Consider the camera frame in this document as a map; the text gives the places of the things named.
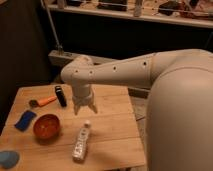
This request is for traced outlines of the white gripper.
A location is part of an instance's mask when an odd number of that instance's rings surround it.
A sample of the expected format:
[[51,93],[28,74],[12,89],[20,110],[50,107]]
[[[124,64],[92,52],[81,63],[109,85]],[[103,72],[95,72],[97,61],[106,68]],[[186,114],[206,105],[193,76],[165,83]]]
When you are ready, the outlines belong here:
[[73,86],[72,100],[75,115],[78,115],[81,106],[89,106],[94,113],[98,113],[97,107],[94,104],[94,93],[90,84]]

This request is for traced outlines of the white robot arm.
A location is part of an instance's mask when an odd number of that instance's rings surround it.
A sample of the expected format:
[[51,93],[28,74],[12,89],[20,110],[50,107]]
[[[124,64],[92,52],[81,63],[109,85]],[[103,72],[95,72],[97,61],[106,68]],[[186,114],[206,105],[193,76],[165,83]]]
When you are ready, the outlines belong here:
[[101,65],[81,55],[61,77],[75,110],[95,107],[93,84],[148,88],[148,170],[213,171],[213,52],[165,51]]

